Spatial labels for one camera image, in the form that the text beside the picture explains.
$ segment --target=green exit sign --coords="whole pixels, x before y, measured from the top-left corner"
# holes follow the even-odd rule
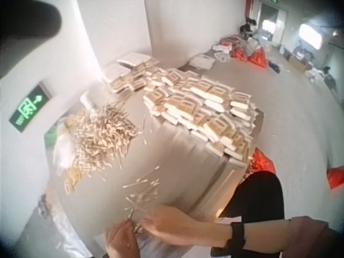
[[[43,90],[43,86],[38,84],[19,104],[9,122],[22,132],[48,101],[49,97]]]

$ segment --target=black pants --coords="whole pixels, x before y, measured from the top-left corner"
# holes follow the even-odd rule
[[[284,219],[282,187],[276,175],[267,171],[256,172],[236,189],[220,217],[238,216],[243,223]],[[279,255],[243,250],[240,257],[278,258]]]

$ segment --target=window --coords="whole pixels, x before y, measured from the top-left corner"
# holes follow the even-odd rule
[[[315,31],[311,26],[302,24],[299,30],[299,36],[315,49],[320,49],[323,43],[322,36]]]
[[[263,26],[263,30],[270,32],[271,34],[275,33],[276,23],[269,20],[264,20],[262,26]]]

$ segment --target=gray table surface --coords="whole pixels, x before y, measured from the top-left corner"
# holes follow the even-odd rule
[[[216,61],[210,70],[199,73],[216,80],[221,78],[220,74],[226,69],[228,63]],[[84,177],[75,187],[75,192],[67,196],[64,178],[56,174],[56,166],[53,165],[53,148],[46,149],[51,179],[59,201],[75,232],[94,257],[105,254],[104,243],[99,242],[99,235],[104,229],[127,217],[128,211],[124,211],[124,207],[129,203],[125,197],[146,187],[137,185],[123,189],[124,184],[134,183],[138,177],[160,165],[160,169],[148,177],[150,180],[160,180],[157,187],[159,198],[145,203],[144,207],[149,210],[160,204],[167,204],[193,217],[213,220],[232,198],[246,170],[228,163],[227,156],[219,158],[205,149],[205,143],[182,126],[174,126],[160,117],[153,117],[151,120],[142,101],[144,94],[144,91],[133,95],[128,93],[124,108],[129,113],[128,118],[137,126],[142,127],[146,115],[144,135],[147,145],[144,144],[142,135],[133,139],[127,157],[122,159],[123,169],[119,168],[118,160],[115,160],[112,168],[102,172],[106,182],[97,175],[92,178]],[[69,113],[75,113],[81,107],[81,104],[75,104]],[[259,111],[250,153],[254,151],[263,117],[263,113]],[[135,211],[133,220],[138,222],[143,215],[142,212]],[[141,235],[139,244],[141,257],[181,257],[188,250],[166,245],[147,234]]]

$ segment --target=black wristwatch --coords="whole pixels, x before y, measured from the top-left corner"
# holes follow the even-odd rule
[[[242,251],[243,246],[246,243],[245,230],[243,223],[232,222],[232,238],[229,239],[224,248],[213,247],[211,248],[211,257],[222,257],[227,255],[239,255]]]

